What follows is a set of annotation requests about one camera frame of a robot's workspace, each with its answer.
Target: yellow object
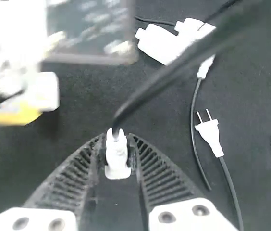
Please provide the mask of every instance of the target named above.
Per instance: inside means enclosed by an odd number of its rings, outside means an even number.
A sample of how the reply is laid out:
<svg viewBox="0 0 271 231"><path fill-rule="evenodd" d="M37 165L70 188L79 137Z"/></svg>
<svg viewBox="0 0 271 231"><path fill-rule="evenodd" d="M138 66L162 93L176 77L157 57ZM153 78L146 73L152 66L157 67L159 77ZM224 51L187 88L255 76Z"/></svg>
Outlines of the yellow object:
<svg viewBox="0 0 271 231"><path fill-rule="evenodd" d="M0 125L26 125L36 120L41 114L38 109L22 103L18 112L0 112Z"/></svg>

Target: metal prong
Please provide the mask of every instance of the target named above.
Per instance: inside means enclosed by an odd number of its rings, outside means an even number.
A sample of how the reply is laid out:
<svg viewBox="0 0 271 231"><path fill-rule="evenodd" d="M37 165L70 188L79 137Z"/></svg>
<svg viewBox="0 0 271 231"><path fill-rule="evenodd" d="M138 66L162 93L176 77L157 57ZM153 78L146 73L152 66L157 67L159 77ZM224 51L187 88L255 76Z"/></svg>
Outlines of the metal prong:
<svg viewBox="0 0 271 231"><path fill-rule="evenodd" d="M197 116L198 116L199 120L201 121L201 123L203 123L203 120L202 120L202 118L201 118L199 112L197 112Z"/></svg>
<svg viewBox="0 0 271 231"><path fill-rule="evenodd" d="M209 119L212 120L211 115L210 115L208 109L206 109L206 112L207 112L207 114L208 114Z"/></svg>

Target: white cable connector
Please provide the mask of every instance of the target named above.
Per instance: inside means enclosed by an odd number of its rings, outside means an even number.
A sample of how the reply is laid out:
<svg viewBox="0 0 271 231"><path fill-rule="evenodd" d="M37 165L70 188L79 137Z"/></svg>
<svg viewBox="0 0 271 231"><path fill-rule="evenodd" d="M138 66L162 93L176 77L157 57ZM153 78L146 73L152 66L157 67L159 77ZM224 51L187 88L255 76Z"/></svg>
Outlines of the white cable connector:
<svg viewBox="0 0 271 231"><path fill-rule="evenodd" d="M108 179L119 180L130 177L131 168L127 166L128 147L124 131L120 129L117 141L114 140L112 129L106 135L106 160L105 175Z"/></svg>
<svg viewBox="0 0 271 231"><path fill-rule="evenodd" d="M201 137L209 144L211 147L214 155L216 158L224 156L223 149L220 145L219 141L219 128L218 128L218 120L217 119L212 119L211 115L206 109L206 112L209 117L209 121L203 122L199 112L197 112L197 116L200 120L200 124L195 126L195 129L199 131Z"/></svg>
<svg viewBox="0 0 271 231"><path fill-rule="evenodd" d="M215 29L215 26L204 24L202 21L186 18L184 22L177 21L174 35L155 24L149 24L145 30L139 28L136 38L139 39L138 48L153 59L164 65L169 65L179 57L187 47L198 39L202 39ZM215 55L205 60L197 73L199 79L205 79Z"/></svg>

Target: black tabletop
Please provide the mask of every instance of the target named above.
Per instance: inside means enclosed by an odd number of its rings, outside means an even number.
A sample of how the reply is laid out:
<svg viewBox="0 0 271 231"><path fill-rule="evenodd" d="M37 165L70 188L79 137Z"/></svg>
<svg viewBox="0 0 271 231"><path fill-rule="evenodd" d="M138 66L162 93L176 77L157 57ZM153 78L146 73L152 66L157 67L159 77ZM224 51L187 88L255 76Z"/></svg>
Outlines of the black tabletop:
<svg viewBox="0 0 271 231"><path fill-rule="evenodd" d="M187 17L204 19L225 1L138 0L136 11L143 17L172 22ZM144 28L146 24L136 26ZM68 155L105 132L119 105L160 67L143 53L131 66L44 64L44 71L59 77L60 109L24 127L0 128L0 212L21 206ZM189 106L195 83L195 75L182 79L137 111L123 128L167 154L236 225L221 166L198 134L198 151L212 192L206 191L192 154ZM245 230L270 231L271 24L259 24L235 46L217 54L196 108L208 108L219 121L224 159L236 187ZM132 225L130 230L140 227Z"/></svg>

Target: screw hole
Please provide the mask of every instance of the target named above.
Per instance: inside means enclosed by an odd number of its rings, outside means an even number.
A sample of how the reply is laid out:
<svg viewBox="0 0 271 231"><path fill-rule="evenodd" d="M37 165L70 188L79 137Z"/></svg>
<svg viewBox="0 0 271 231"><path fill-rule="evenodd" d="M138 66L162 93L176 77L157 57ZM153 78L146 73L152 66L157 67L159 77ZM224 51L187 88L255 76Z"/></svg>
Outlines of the screw hole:
<svg viewBox="0 0 271 231"><path fill-rule="evenodd" d="M49 224L49 231L62 231L65 223L62 219L55 219Z"/></svg>
<svg viewBox="0 0 271 231"><path fill-rule="evenodd" d="M158 220L160 223L170 224L170 223L174 223L176 221L176 218L170 212L163 212L159 214Z"/></svg>
<svg viewBox="0 0 271 231"><path fill-rule="evenodd" d="M29 218L19 218L15 221L12 228L13 230L22 230L24 229L29 223Z"/></svg>
<svg viewBox="0 0 271 231"><path fill-rule="evenodd" d="M192 208L192 211L194 213L194 215L196 216L207 216L210 212L207 209L207 207L203 206L203 205L196 205Z"/></svg>

